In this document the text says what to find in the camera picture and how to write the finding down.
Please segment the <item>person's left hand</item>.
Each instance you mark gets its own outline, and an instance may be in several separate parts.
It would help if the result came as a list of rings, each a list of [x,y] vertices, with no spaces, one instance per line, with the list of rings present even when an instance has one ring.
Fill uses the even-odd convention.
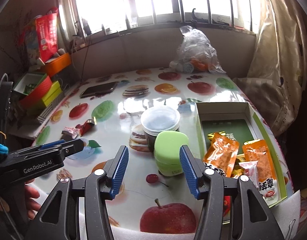
[[[35,199],[38,199],[40,197],[40,193],[34,188],[31,187],[30,184],[34,182],[34,179],[26,181],[25,182],[25,188],[24,188],[24,196],[25,196],[25,205],[26,205],[26,211],[28,218],[30,220],[33,220],[36,216],[36,212],[39,211],[41,208],[41,205],[36,202]],[[10,208],[6,201],[2,200],[2,203],[6,209],[6,211],[10,211]]]

